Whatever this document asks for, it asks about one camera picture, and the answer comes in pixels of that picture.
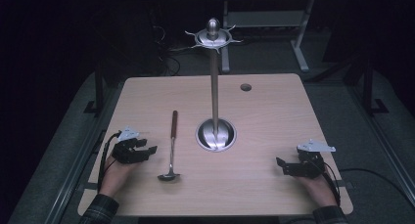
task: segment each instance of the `wooden table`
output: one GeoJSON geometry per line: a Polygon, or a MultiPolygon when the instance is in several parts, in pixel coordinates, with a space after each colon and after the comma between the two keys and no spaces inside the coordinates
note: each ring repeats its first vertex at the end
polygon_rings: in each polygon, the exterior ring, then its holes
{"type": "MultiPolygon", "coordinates": [[[[196,129],[211,118],[209,76],[128,79],[104,142],[129,125],[141,132],[140,138],[148,139],[148,146],[159,147],[118,193],[117,215],[293,215],[316,208],[301,184],[284,175],[275,160],[298,162],[297,144],[309,139],[325,142],[297,75],[219,76],[219,117],[235,126],[237,139],[227,151],[208,152],[198,145],[196,129]],[[242,91],[244,83],[252,90],[242,91]],[[161,182],[157,176],[168,170],[174,110],[179,115],[174,171],[181,176],[161,182]]],[[[341,179],[332,155],[322,156],[341,179]]],[[[90,183],[97,182],[99,162],[95,162],[90,183]]],[[[95,195],[95,190],[84,191],[80,214],[95,195]]],[[[351,213],[344,187],[341,196],[344,212],[351,213]]]]}

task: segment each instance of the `metal knob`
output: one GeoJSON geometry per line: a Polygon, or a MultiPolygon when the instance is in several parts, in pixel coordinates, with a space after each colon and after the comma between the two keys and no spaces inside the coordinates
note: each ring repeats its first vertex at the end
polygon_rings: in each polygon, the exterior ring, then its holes
{"type": "Polygon", "coordinates": [[[219,36],[220,22],[212,18],[207,22],[207,39],[214,41],[219,36]]]}

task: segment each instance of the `person's left hand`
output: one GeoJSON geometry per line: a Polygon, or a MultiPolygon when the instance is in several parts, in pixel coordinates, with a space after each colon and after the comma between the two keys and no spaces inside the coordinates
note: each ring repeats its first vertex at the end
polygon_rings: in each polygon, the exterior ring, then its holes
{"type": "Polygon", "coordinates": [[[99,194],[113,198],[116,192],[124,185],[131,172],[140,163],[124,164],[115,160],[113,156],[109,156],[105,163],[107,171],[105,172],[99,194]]]}

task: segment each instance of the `white bracket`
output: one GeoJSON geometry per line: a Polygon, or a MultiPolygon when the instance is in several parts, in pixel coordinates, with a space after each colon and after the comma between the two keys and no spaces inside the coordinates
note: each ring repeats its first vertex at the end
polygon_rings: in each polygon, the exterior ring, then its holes
{"type": "Polygon", "coordinates": [[[132,138],[136,138],[140,135],[139,132],[132,129],[130,126],[126,126],[124,130],[122,130],[121,134],[118,137],[118,141],[124,141],[132,138]]]}
{"type": "Polygon", "coordinates": [[[308,142],[304,144],[298,145],[297,148],[299,150],[306,151],[306,152],[331,152],[333,153],[336,151],[335,147],[330,147],[329,145],[325,143],[313,141],[312,139],[310,139],[308,142]]]}

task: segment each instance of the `hand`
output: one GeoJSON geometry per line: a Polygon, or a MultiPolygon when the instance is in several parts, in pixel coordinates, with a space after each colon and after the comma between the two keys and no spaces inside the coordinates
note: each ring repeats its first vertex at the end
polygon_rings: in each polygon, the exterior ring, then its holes
{"type": "Polygon", "coordinates": [[[306,177],[295,178],[305,186],[311,198],[317,202],[320,207],[332,205],[337,206],[335,196],[322,174],[314,179],[306,177]]]}
{"type": "Polygon", "coordinates": [[[109,156],[105,163],[105,172],[103,183],[99,194],[113,198],[116,192],[124,185],[131,172],[137,168],[140,163],[123,164],[109,156]]]}

